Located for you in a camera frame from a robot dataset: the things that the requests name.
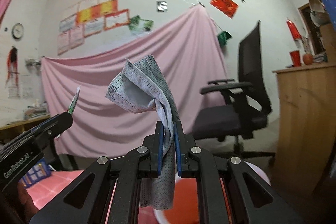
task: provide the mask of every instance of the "wooden desk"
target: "wooden desk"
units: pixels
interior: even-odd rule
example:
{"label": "wooden desk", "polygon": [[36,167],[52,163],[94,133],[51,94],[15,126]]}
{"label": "wooden desk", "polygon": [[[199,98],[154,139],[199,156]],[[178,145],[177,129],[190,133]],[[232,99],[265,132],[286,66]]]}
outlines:
{"label": "wooden desk", "polygon": [[336,63],[273,71],[280,100],[280,132],[272,183],[311,195],[336,138]]}
{"label": "wooden desk", "polygon": [[7,126],[0,127],[0,140],[14,139],[16,136],[20,135],[24,131],[31,129],[34,126],[37,126],[38,124],[44,122],[46,119],[49,118],[50,115],[44,115],[33,119],[17,121]]}

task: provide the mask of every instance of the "mesh chair back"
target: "mesh chair back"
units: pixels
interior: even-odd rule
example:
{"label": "mesh chair back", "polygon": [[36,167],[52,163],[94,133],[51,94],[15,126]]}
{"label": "mesh chair back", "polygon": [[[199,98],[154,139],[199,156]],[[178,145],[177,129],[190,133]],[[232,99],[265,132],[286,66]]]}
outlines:
{"label": "mesh chair back", "polygon": [[251,82],[253,84],[253,88],[248,90],[246,95],[256,100],[262,107],[261,111],[268,115],[272,108],[263,80],[260,21],[258,21],[254,30],[240,42],[238,80],[239,82]]}

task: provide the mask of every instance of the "chair wheel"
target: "chair wheel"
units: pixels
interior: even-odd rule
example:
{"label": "chair wheel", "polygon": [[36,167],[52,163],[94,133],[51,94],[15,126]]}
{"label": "chair wheel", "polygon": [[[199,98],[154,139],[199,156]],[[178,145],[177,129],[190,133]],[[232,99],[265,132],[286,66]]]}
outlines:
{"label": "chair wheel", "polygon": [[275,163],[275,157],[272,157],[268,160],[268,165],[273,167],[274,166],[274,163]]}

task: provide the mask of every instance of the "clock face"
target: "clock face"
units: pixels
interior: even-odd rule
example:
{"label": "clock face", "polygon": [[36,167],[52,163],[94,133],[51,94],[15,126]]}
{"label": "clock face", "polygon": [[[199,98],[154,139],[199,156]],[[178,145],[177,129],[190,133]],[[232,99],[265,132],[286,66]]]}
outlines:
{"label": "clock face", "polygon": [[23,37],[23,33],[24,33],[23,25],[21,23],[15,24],[13,29],[12,29],[13,38],[14,39],[20,39],[20,38]]}

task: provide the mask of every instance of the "perforated fabric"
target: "perforated fabric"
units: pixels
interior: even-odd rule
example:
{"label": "perforated fabric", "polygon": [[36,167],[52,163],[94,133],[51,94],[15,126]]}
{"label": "perforated fabric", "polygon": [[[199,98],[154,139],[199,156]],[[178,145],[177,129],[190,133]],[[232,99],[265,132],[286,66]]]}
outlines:
{"label": "perforated fabric", "polygon": [[127,59],[122,72],[110,83],[106,97],[129,112],[157,111],[165,129],[163,166],[159,178],[143,179],[140,206],[152,206],[157,210],[172,208],[175,150],[174,145],[171,145],[174,132],[171,105],[174,108],[174,119],[179,119],[179,115],[174,98],[154,57],[147,56],[135,64]]}

